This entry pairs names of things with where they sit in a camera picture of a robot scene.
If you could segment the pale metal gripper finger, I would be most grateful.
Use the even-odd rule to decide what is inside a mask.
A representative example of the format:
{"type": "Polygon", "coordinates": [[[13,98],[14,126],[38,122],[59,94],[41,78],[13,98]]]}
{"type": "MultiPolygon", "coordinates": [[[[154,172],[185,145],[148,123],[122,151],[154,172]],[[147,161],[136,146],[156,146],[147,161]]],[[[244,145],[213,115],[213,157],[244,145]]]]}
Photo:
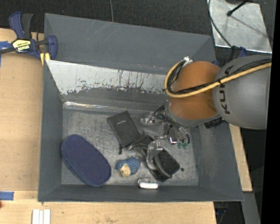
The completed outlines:
{"type": "Polygon", "coordinates": [[[151,141],[147,147],[146,164],[149,169],[155,171],[156,165],[153,163],[154,157],[163,151],[160,141],[151,141]]]}
{"type": "Polygon", "coordinates": [[[153,112],[149,112],[143,115],[143,117],[140,119],[140,122],[143,125],[152,126],[155,124],[159,124],[160,120],[154,115],[153,112]]]}

